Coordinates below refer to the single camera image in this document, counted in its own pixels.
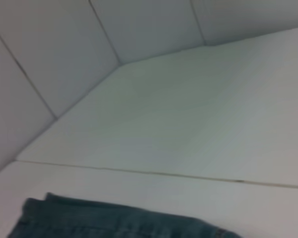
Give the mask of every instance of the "blue denim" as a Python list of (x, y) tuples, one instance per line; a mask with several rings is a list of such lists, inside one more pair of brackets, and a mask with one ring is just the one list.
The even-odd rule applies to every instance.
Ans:
[(48, 194), (29, 198), (8, 238), (240, 238), (195, 218)]

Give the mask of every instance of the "white wall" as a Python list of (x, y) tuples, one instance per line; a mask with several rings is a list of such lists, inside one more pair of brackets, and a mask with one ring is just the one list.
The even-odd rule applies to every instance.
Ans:
[(298, 0), (191, 0), (208, 45), (298, 27)]
[(0, 33), (58, 117), (118, 65), (87, 0), (0, 0)]
[(0, 41), (0, 168), (53, 121)]
[(91, 0), (122, 62), (203, 45), (189, 0)]

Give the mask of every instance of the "grout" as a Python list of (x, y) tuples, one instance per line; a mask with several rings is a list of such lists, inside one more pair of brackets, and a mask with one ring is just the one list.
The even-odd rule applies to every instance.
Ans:
[(54, 114), (53, 110), (50, 108), (50, 106), (48, 105), (48, 103), (45, 101), (45, 99), (41, 95), (40, 91), (34, 85), (34, 83), (32, 82), (32, 80), (30, 79), (29, 75), (25, 71), (24, 67), (21, 65), (21, 63), (19, 62), (19, 60), (15, 57), (15, 55), (12, 52), (12, 50), (7, 45), (7, 43), (5, 42), (5, 40), (3, 39), (3, 37), (1, 36), (1, 34), (0, 34), (0, 41), (3, 44), (3, 46), (5, 47), (5, 49), (8, 51), (10, 57), (16, 63), (16, 65), (18, 66), (18, 68), (21, 70), (21, 72), (23, 73), (24, 77), (26, 78), (26, 80), (28, 81), (28, 83), (31, 85), (31, 87), (33, 88), (33, 90), (35, 91), (35, 93), (37, 94), (37, 96), (40, 98), (40, 100), (42, 101), (42, 103), (44, 104), (44, 106), (47, 108), (47, 110), (49, 111), (49, 113), (51, 114), (51, 116), (53, 117), (53, 119), (54, 120), (57, 120), (57, 116)]
[(108, 35), (108, 33), (107, 33), (107, 31), (106, 31), (106, 29), (105, 29), (105, 27), (104, 27), (104, 24), (103, 24), (103, 22), (101, 21), (101, 19), (100, 19), (99, 15), (98, 15), (98, 13), (97, 13), (97, 11), (96, 11), (96, 9), (95, 9), (93, 3), (91, 2), (91, 0), (88, 0), (88, 4), (89, 4), (89, 6), (91, 7), (91, 9), (92, 9), (92, 11), (93, 11), (93, 13), (94, 13), (94, 15), (95, 15), (97, 21), (98, 21), (99, 24), (100, 24), (100, 27), (102, 28), (102, 30), (103, 30), (103, 32), (104, 32), (104, 34), (105, 34), (105, 37), (107, 38), (107, 41), (108, 41), (108, 43), (109, 43), (109, 45), (110, 45), (112, 51), (114, 52), (114, 54), (115, 54), (115, 56), (116, 56), (116, 58), (117, 58), (117, 61), (118, 61), (118, 63), (119, 63), (119, 66), (121, 66), (121, 65), (122, 65), (122, 62), (121, 62), (121, 60), (120, 60), (120, 58), (119, 58), (119, 55), (118, 55), (118, 53), (117, 53), (117, 51), (116, 51), (116, 48), (114, 47), (113, 42), (112, 42), (111, 39), (109, 38), (109, 35)]
[(194, 4), (193, 4), (193, 0), (189, 0), (189, 2), (190, 2), (190, 6), (191, 6), (192, 13), (193, 13), (193, 15), (194, 15), (194, 19), (195, 19), (195, 21), (196, 21), (196, 23), (197, 23), (197, 25), (198, 25), (198, 29), (199, 29), (201, 38), (202, 38), (202, 40), (203, 40), (203, 44), (204, 44), (205, 46), (207, 46), (207, 45), (208, 45), (208, 42), (207, 42), (207, 40), (205, 39), (204, 33), (203, 33), (203, 31), (202, 31), (202, 25), (200, 24), (199, 18), (198, 18), (198, 16), (197, 16), (196, 11), (195, 11), (195, 7), (194, 7)]
[(210, 178), (210, 177), (180, 175), (180, 174), (162, 173), (162, 172), (146, 172), (146, 171), (136, 171), (136, 170), (126, 170), (126, 169), (113, 169), (113, 168), (106, 168), (106, 167), (65, 165), (65, 164), (23, 161), (23, 160), (17, 160), (17, 162), (23, 162), (23, 163), (29, 163), (29, 164), (39, 164), (39, 165), (53, 165), (53, 166), (71, 167), (71, 168), (93, 169), (93, 170), (100, 170), (100, 171), (103, 170), (103, 171), (125, 172), (125, 173), (141, 174), (141, 175), (159, 175), (159, 176), (186, 178), (186, 179), (199, 179), (199, 180), (208, 180), (208, 181), (243, 183), (243, 184), (259, 185), (259, 186), (266, 186), (266, 187), (282, 187), (282, 188), (298, 189), (298, 185), (282, 184), (282, 183), (255, 182), (255, 181), (247, 181), (247, 180), (239, 180), (239, 179)]

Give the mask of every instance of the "white surface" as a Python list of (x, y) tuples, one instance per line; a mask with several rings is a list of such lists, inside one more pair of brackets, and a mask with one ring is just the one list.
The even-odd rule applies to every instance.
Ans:
[(0, 41), (0, 169), (52, 120)]
[(58, 116), (118, 64), (87, 0), (0, 0), (0, 33)]
[(122, 62), (203, 44), (189, 0), (92, 0)]
[(126, 65), (17, 159), (298, 185), (298, 29)]
[(298, 27), (298, 0), (192, 0), (214, 45)]
[(298, 190), (14, 162), (0, 173), (0, 238), (46, 192), (206, 220), (245, 238), (298, 238)]

